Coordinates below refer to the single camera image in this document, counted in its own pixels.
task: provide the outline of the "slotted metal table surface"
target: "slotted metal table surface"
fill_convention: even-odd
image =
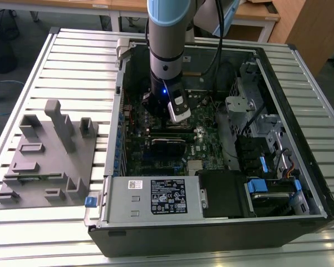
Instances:
[[[43,112],[48,98],[61,101],[72,121],[91,117],[99,122],[90,191],[102,189],[106,146],[117,74],[116,41],[141,34],[61,29],[50,34],[0,138],[0,188],[21,135],[23,114]],[[196,38],[196,42],[217,40]],[[225,44],[259,47],[252,42]],[[263,44],[284,93],[334,195],[334,110],[297,51],[282,44]],[[334,227],[308,234],[276,249],[105,258],[90,239],[84,206],[0,210],[0,266],[140,265],[182,266],[334,266]],[[99,211],[89,210],[90,219]]]

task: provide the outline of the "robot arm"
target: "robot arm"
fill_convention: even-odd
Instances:
[[[239,0],[220,0],[224,13],[224,33],[230,27]],[[190,108],[181,85],[185,34],[194,23],[214,35],[220,35],[215,0],[148,0],[151,93],[173,122],[190,116]]]

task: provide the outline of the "barcode sticker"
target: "barcode sticker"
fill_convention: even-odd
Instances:
[[[93,7],[96,7],[96,8],[107,8],[107,5],[105,5],[105,4],[93,4]]]
[[[143,188],[143,182],[141,180],[129,180],[129,189],[142,189]]]

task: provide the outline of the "power supply label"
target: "power supply label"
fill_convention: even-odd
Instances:
[[[154,215],[187,213],[184,179],[151,180],[151,212]]]

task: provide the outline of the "motherboard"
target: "motherboard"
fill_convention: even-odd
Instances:
[[[126,95],[127,175],[184,176],[224,169],[215,111],[215,104],[205,101],[187,120],[173,124],[149,114],[139,96]]]

